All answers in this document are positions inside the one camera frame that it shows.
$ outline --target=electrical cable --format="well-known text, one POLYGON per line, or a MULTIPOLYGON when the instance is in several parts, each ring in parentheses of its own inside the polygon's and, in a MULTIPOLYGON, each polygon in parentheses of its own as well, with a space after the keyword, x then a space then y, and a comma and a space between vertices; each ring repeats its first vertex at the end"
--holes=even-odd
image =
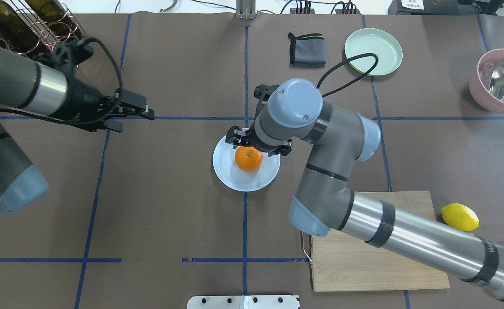
POLYGON ((118 10, 118 6, 120 5, 120 2, 121 2, 121 1, 122 1, 122 0, 118 0, 117 4, 116 4, 116 6, 115 6, 115 14, 116 14, 116 10, 118 10))
POLYGON ((330 14, 332 14, 334 12, 334 10, 336 9, 336 7, 338 6, 338 4, 342 4, 342 14, 344 12, 344 8, 345 8, 345 3, 343 1, 338 1, 336 2, 336 4, 332 7, 332 10, 330 11, 330 14))
POLYGON ((223 8, 228 8, 228 9, 235 10, 235 11, 237 10, 236 8, 232 8, 231 6, 224 6, 223 4, 218 4, 218 3, 213 3, 213 2, 206 2, 206 1, 199 1, 199 0, 191 0, 191 1, 203 3, 203 4, 212 4, 215 6, 222 6, 223 8))
MULTIPOLYGON (((111 53, 109 52, 107 47, 102 43, 102 41, 100 41, 99 39, 96 39, 95 37, 88 37, 86 39, 82 39, 81 41, 79 41, 79 43, 77 43, 77 46, 83 47, 85 45, 88 45, 89 43, 97 43, 97 44, 99 44, 99 46, 101 46, 101 48, 103 49, 103 51, 105 52, 105 54, 107 55, 109 60, 111 61, 113 68, 115 68, 116 76, 118 79, 118 88, 122 89, 122 75, 120 73, 120 69, 118 68, 118 66, 116 64, 115 59, 113 58, 113 56, 111 55, 111 53)), ((120 107, 120 96, 118 94, 115 94, 115 102, 113 103, 113 106, 109 109, 109 111, 107 111, 103 116, 96 118, 92 121, 60 121, 58 119, 39 116, 39 115, 24 112, 24 111, 19 111, 16 109, 10 109, 10 108, 0 108, 0 112, 18 114, 18 115, 27 116, 27 117, 40 119, 42 121, 48 121, 48 122, 57 123, 57 124, 87 125, 87 124, 93 124, 93 123, 98 123, 100 121, 104 121, 118 107, 120 107)))
MULTIPOLYGON (((282 14, 284 11, 285 11, 285 8, 288 6, 288 4, 290 4, 290 2, 292 2, 294 0, 288 0, 286 3, 285 3, 285 6, 283 6, 283 8, 281 9, 281 12, 279 14, 282 14)), ((312 3, 318 3, 318 4, 338 4, 342 1, 339 1, 339 2, 321 2, 321 1, 311 1, 311 0, 296 0, 296 2, 302 2, 302 1, 305 1, 305 2, 308 2, 309 3, 309 8, 307 9, 307 13, 309 14, 309 12, 311 11, 311 4, 312 3)))
POLYGON ((285 11, 285 8, 288 6, 288 4, 290 4, 290 2, 292 2, 293 0, 288 0, 286 3, 285 3, 285 6, 283 6, 283 8, 281 9, 281 12, 279 14, 282 14, 284 11, 285 11))
POLYGON ((361 74, 361 76, 359 76, 358 78, 355 78, 354 80, 348 82, 347 84, 343 85, 342 87, 340 88, 337 88, 335 90, 332 90, 330 92, 327 92, 326 94, 323 94, 322 97, 327 97, 331 94, 335 94, 336 92, 339 92, 340 90, 342 90, 343 88, 346 88, 347 86, 350 86, 351 84, 354 84, 354 82, 360 80, 361 78, 365 77, 368 75, 368 73, 372 72, 372 70, 374 70, 374 68, 376 68, 376 65, 378 65, 378 57, 377 55, 373 54, 373 53, 364 53, 364 54, 361 54, 361 55, 356 55, 356 56, 353 56, 351 58, 348 58, 338 64, 336 64, 334 67, 332 67, 331 69, 329 69, 322 77, 321 79, 319 79, 319 82, 317 83, 317 87, 316 88, 319 88, 322 84, 322 82, 324 82, 325 78, 327 78, 327 76, 329 76, 332 72, 334 72, 335 70, 337 70, 338 68, 340 68, 341 66, 345 65, 346 63, 349 63, 351 61, 354 61, 354 60, 357 60, 357 59, 360 59, 360 58, 364 58, 364 57, 374 57, 374 64, 370 67, 370 69, 368 69, 366 72, 364 72, 363 74, 361 74))

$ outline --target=power strip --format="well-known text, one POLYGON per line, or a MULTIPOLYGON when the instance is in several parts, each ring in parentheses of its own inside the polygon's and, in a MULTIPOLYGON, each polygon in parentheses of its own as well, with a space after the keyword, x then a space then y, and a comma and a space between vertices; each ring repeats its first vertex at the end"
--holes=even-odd
POLYGON ((342 15, 342 9, 336 9, 336 15, 342 15))
MULTIPOLYGON (((296 14, 296 9, 295 8, 290 8, 290 13, 291 14, 296 14)), ((315 14, 315 9, 310 9, 309 14, 315 14)))

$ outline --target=light green plate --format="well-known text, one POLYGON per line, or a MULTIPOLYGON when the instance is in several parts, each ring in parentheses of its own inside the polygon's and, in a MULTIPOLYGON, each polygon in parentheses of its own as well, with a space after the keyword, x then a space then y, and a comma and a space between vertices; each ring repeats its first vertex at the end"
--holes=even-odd
MULTIPOLYGON (((364 53, 378 56, 378 65, 368 76, 385 76, 401 65, 403 50, 391 34, 375 28, 359 29, 352 33, 344 46, 346 57, 364 53)), ((373 57, 364 57, 349 63, 355 70, 364 73, 374 64, 373 57)))

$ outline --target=pink bowl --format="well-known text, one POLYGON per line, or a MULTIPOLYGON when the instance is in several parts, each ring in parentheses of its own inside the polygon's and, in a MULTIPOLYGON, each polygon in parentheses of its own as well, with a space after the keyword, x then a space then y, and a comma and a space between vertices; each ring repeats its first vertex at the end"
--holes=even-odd
POLYGON ((493 62, 494 64, 498 64, 501 60, 504 60, 504 48, 493 49, 485 53, 477 62, 477 68, 470 77, 470 93, 474 97, 475 102, 483 108, 497 113, 504 113, 504 102, 495 98, 491 92, 483 86, 480 72, 482 72, 485 63, 493 62))

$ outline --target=robotic arm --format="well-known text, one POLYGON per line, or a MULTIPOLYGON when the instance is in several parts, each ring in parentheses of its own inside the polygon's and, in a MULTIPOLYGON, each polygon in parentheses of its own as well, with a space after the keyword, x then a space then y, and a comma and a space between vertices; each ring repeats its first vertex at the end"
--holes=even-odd
POLYGON ((378 147, 376 123, 323 100, 307 80, 260 88, 260 101, 268 96, 266 108, 258 108, 245 133, 232 127, 226 142, 282 155, 293 136, 314 145, 288 213, 292 225, 320 237, 331 228, 348 233, 454 274, 504 302, 504 242, 492 243, 346 187, 354 162, 369 159, 378 147))
MULTIPOLYGON (((47 115, 41 117, 17 109, 14 113, 30 115, 58 124, 72 125, 87 131, 122 131, 122 124, 113 117, 137 115, 154 119, 146 98, 122 88, 115 96, 104 96, 99 90, 74 77, 76 65, 89 59, 94 38, 59 43, 53 53, 32 61, 0 48, 0 104, 47 115)), ((44 176, 0 125, 0 211, 12 214, 48 191, 44 176)))

